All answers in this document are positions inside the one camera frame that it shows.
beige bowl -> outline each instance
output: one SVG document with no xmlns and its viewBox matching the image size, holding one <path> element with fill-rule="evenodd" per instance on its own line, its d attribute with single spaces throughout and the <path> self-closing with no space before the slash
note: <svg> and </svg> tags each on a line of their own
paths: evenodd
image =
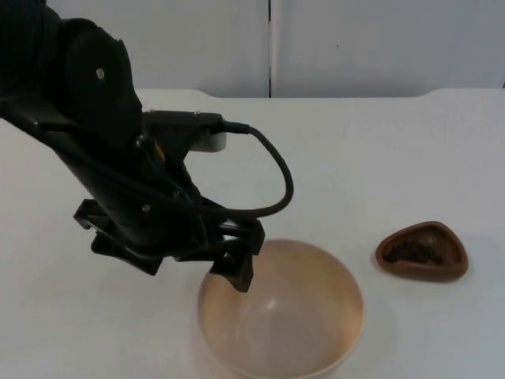
<svg viewBox="0 0 505 379">
<path fill-rule="evenodd" d="M 254 258 L 247 294 L 207 275 L 198 298 L 200 329 L 217 359 L 247 377 L 307 378 L 335 368 L 365 323 L 349 270 L 329 253 L 269 241 Z"/>
</svg>

dark food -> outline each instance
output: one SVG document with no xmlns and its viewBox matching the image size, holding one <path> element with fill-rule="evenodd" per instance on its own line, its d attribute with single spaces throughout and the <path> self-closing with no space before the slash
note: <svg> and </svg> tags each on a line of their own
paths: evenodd
<svg viewBox="0 0 505 379">
<path fill-rule="evenodd" d="M 419 242 L 407 242 L 393 246 L 389 253 L 384 254 L 383 258 L 388 263 L 396 261 L 412 261 L 417 263 L 433 262 L 436 265 L 443 263 L 443 258 L 436 253 L 431 246 L 422 245 Z"/>
</svg>

robotic arm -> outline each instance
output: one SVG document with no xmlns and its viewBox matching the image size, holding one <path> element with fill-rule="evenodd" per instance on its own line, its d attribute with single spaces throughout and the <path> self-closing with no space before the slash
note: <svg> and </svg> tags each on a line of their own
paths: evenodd
<svg viewBox="0 0 505 379">
<path fill-rule="evenodd" d="M 258 218 L 291 201 L 284 159 L 258 130 L 220 114 L 142 111 L 122 41 L 83 19 L 62 20 L 44 0 L 0 2 L 0 118 L 45 144 L 93 196 L 74 218 L 92 251 L 155 275 L 163 258 L 210 261 L 238 291 L 264 241 Z M 252 134 L 286 181 L 277 204 L 228 209 L 203 197 L 184 165 L 190 150 Z"/>
</svg>

white tabletop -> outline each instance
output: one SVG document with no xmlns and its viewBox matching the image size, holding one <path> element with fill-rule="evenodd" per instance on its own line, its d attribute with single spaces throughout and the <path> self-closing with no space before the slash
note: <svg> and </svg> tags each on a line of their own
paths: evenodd
<svg viewBox="0 0 505 379">
<path fill-rule="evenodd" d="M 341 259 L 361 285 L 367 325 L 330 376 L 502 377 L 505 351 L 505 92 L 409 99 L 216 99 L 140 91 L 145 108 L 220 112 L 271 138 L 295 179 L 293 204 L 264 220 Z M 210 359 L 195 320 L 209 265 L 167 259 L 152 278 L 95 256 L 72 219 L 84 189 L 47 148 L 0 122 L 0 377 L 234 378 Z M 203 193 L 239 208 L 282 195 L 252 137 L 192 153 Z M 402 280 L 372 264 L 380 240 L 426 220 L 460 236 L 468 273 Z"/>
</svg>

bowl rim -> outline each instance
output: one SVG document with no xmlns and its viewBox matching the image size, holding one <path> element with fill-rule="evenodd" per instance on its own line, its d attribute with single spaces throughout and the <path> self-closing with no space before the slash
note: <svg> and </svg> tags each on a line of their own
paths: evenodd
<svg viewBox="0 0 505 379">
<path fill-rule="evenodd" d="M 253 374 L 253 373 L 248 373 L 248 372 L 246 372 L 244 370 L 241 370 L 241 369 L 235 367 L 234 365 L 229 364 L 228 362 L 226 362 L 225 359 L 221 358 L 219 355 L 217 355 L 213 351 L 213 349 L 211 348 L 211 344 L 205 338 L 205 334 L 204 334 L 204 332 L 202 330 L 202 321 L 201 321 L 201 318 L 200 318 L 200 315 L 201 315 L 201 312 L 200 312 L 200 299 L 201 299 L 201 296 L 202 296 L 202 291 L 203 291 L 205 282 L 208 280 L 208 278 L 210 277 L 210 275 L 212 275 L 210 272 L 208 272 L 207 274 L 205 274 L 204 278 L 202 279 L 202 281 L 200 283 L 200 288 L 198 289 L 198 295 L 196 297 L 196 309 L 197 309 L 197 318 L 198 318 L 198 332 L 200 333 L 200 337 L 205 342 L 205 345 L 206 345 L 208 351 L 211 352 L 211 356 L 216 361 L 218 361 L 220 364 L 222 364 L 223 366 L 225 366 L 227 369 L 229 369 L 231 371 L 234 371 L 235 373 L 238 373 L 238 374 L 240 374 L 240 375 L 242 375 L 244 377 L 248 377 L 250 379 L 312 379 L 314 377 L 318 377 L 318 376 L 320 376 L 320 375 L 322 375 L 324 373 L 327 373 L 327 372 L 335 369 L 336 367 L 340 366 L 340 364 L 342 364 L 343 361 L 346 360 L 349 357 L 349 355 L 351 355 L 356 350 L 358 343 L 361 341 L 361 338 L 362 338 L 363 333 L 365 331 L 366 320 L 367 320 L 367 309 L 366 309 L 366 305 L 365 305 L 365 299 L 364 299 L 364 296 L 363 296 L 363 291 L 361 290 L 361 286 L 358 283 L 356 277 L 347 268 L 347 266 L 345 264 L 343 264 L 343 262 L 340 261 L 335 255 L 333 255 L 329 251 L 325 250 L 324 248 L 319 247 L 319 246 L 314 245 L 314 244 L 309 243 L 309 242 L 299 241 L 299 240 L 296 240 L 296 239 L 288 239 L 288 238 L 273 238 L 273 239 L 265 240 L 265 243 L 267 243 L 267 242 L 295 242 L 295 243 L 301 243 L 303 245 L 315 247 L 318 250 L 321 250 L 322 253 L 325 253 L 325 254 L 329 255 L 331 258 L 333 258 L 334 260 L 336 260 L 350 274 L 350 276 L 353 278 L 353 281 L 355 282 L 355 284 L 357 286 L 357 292 L 360 295 L 361 306 L 363 307 L 363 313 L 362 313 L 363 316 L 361 318 L 360 329 L 359 329 L 359 331 L 357 333 L 357 337 L 354 339 L 351 347 L 339 359 L 337 359 L 335 362 L 331 363 L 330 365 L 324 367 L 323 369 L 321 369 L 319 371 L 316 371 L 314 373 L 310 373 L 308 375 L 301 375 L 301 376 L 297 376 L 297 377 L 265 377 L 265 376 L 256 375 L 256 374 Z"/>
</svg>

